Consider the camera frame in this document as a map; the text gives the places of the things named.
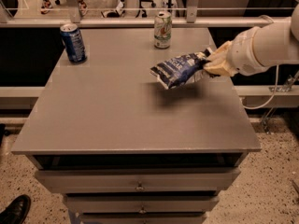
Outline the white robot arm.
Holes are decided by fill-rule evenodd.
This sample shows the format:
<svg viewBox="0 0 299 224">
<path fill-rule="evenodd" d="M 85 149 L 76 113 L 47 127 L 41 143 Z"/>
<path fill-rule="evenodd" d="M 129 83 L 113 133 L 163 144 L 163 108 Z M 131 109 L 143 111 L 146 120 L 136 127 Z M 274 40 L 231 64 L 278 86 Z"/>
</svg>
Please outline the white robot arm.
<svg viewBox="0 0 299 224">
<path fill-rule="evenodd" d="M 253 27 L 227 41 L 208 58 L 204 69 L 213 75 L 252 76 L 281 64 L 299 64 L 299 5 L 289 18 Z"/>
</svg>

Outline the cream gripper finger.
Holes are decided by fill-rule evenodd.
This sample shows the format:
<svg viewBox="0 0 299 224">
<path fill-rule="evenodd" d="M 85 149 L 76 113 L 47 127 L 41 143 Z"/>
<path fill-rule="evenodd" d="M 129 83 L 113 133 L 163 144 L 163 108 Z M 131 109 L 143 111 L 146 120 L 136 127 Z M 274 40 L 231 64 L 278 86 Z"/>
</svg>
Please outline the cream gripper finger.
<svg viewBox="0 0 299 224">
<path fill-rule="evenodd" d="M 229 77 L 231 75 L 230 66 L 227 62 L 223 63 L 207 63 L 204 65 L 204 69 L 212 75 Z"/>
<path fill-rule="evenodd" d="M 219 64 L 225 60 L 225 52 L 213 52 L 207 57 L 210 64 Z"/>
</svg>

